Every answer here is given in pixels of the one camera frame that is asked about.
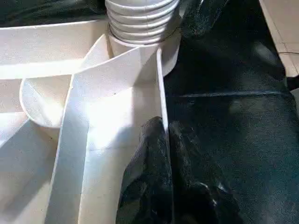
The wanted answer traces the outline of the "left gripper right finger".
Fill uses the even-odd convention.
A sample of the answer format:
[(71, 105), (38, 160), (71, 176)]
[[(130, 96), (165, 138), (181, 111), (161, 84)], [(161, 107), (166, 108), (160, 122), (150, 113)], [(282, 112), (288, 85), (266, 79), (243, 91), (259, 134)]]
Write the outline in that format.
[(222, 169), (203, 149), (195, 129), (174, 121), (169, 137), (175, 223), (242, 224)]

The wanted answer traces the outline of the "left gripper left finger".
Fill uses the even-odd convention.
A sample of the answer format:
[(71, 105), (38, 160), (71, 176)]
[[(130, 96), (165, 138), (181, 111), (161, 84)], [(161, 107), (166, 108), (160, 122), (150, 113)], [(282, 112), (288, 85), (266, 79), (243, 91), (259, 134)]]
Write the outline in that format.
[(144, 123), (139, 140), (123, 173), (116, 223), (170, 224), (172, 173), (162, 118), (153, 117)]

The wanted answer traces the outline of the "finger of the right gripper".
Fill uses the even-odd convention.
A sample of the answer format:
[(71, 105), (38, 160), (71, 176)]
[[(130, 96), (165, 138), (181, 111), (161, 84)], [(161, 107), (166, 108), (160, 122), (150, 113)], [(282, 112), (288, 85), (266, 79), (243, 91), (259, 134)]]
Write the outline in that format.
[(190, 1), (182, 18), (181, 35), (184, 38), (203, 37), (211, 31), (227, 3), (227, 0)]

